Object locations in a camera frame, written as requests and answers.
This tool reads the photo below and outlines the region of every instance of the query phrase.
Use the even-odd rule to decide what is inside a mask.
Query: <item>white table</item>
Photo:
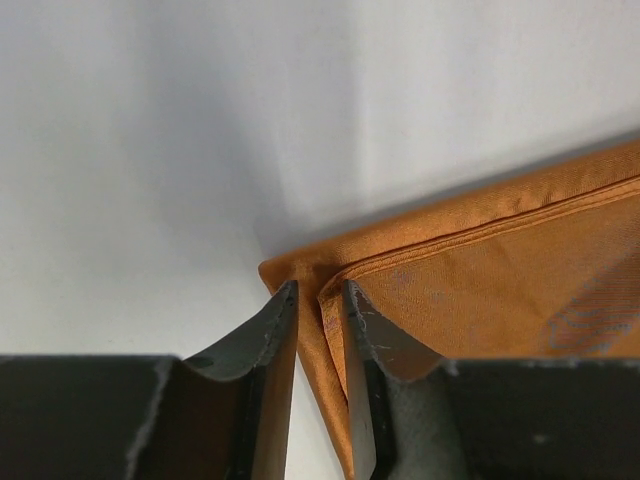
[[[266,301],[261,260],[638,128],[639,26],[616,0],[0,1],[0,350],[191,354]],[[287,468],[341,478],[300,369]]]

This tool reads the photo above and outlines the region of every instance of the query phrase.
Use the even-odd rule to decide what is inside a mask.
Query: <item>orange-brown fabric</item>
[[[640,141],[269,260],[300,284],[299,354],[353,478],[340,287],[447,357],[640,354]]]

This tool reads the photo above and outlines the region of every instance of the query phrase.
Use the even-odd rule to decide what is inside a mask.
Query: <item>folded cloth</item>
[[[450,358],[638,356],[640,141],[264,262],[300,287],[298,352],[353,478],[341,285]]]

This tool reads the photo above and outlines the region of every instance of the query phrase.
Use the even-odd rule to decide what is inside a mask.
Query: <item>black plastic part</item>
[[[0,478],[284,478],[297,285],[200,354],[0,357]]]
[[[344,302],[356,480],[640,479],[639,360],[445,360]]]

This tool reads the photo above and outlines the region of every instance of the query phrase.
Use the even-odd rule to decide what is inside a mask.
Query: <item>white surface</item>
[[[640,126],[640,2],[0,1],[0,350],[187,355],[256,267]],[[288,479],[341,478],[301,371]]]

